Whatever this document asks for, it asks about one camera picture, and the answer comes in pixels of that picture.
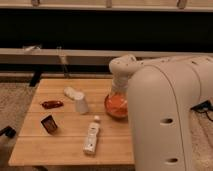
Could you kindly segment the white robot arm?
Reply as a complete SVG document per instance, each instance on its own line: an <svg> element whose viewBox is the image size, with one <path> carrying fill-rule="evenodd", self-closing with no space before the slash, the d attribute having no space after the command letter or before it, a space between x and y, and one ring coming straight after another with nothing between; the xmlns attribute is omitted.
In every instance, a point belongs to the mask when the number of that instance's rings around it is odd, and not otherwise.
<svg viewBox="0 0 213 171"><path fill-rule="evenodd" d="M124 91L136 171L195 171L190 109L213 98L213 57L171 56L109 63Z"/></svg>

